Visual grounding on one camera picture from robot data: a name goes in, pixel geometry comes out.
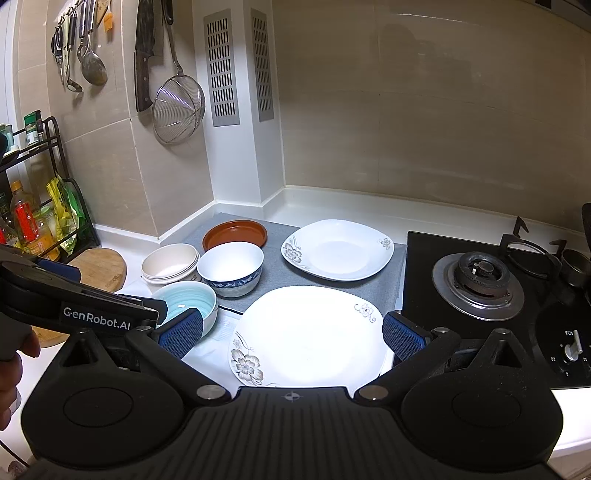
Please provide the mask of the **person left hand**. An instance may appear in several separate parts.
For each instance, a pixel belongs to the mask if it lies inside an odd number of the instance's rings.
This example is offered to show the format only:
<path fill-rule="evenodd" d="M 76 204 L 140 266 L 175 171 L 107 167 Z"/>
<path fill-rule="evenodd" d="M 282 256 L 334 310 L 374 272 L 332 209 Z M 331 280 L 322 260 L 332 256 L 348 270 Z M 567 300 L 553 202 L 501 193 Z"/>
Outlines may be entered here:
<path fill-rule="evenodd" d="M 23 341 L 20 351 L 26 356 L 37 358 L 40 355 L 41 347 L 38 337 L 32 331 Z M 22 361 L 18 353 L 14 353 L 13 357 L 1 363 L 1 381 L 0 381 L 0 409 L 1 421 L 0 429 L 5 430 L 10 423 L 12 413 L 10 411 L 11 405 L 17 398 L 17 385 L 22 378 Z"/>

